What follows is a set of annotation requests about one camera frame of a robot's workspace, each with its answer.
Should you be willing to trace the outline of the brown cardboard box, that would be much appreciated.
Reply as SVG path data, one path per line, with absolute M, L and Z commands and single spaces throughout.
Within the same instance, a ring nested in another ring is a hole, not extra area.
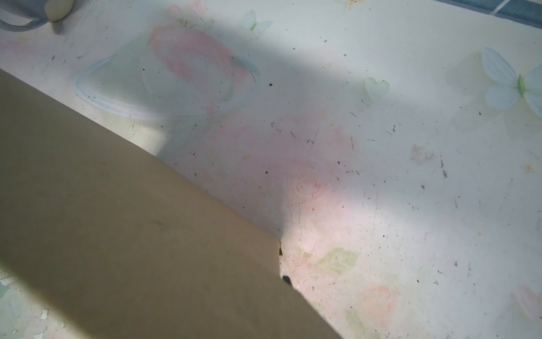
M 278 239 L 1 73 L 1 265 L 96 338 L 336 338 Z

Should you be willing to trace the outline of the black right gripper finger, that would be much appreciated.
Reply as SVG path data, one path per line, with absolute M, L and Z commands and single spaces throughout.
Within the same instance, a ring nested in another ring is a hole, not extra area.
M 282 280 L 283 280 L 284 282 L 286 282 L 286 284 L 288 284 L 289 286 L 292 286 L 292 285 L 293 285 L 293 284 L 292 284 L 292 281 L 291 281 L 291 279 L 290 279 L 290 277 L 289 277 L 288 275 L 282 276 Z

